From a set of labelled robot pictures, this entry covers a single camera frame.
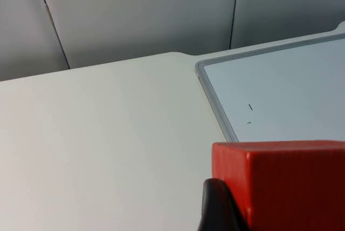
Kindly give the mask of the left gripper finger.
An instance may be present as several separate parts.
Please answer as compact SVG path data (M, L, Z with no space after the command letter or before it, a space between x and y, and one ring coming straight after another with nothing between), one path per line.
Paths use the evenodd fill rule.
M203 183L201 220L198 230L248 230L233 195L221 179Z

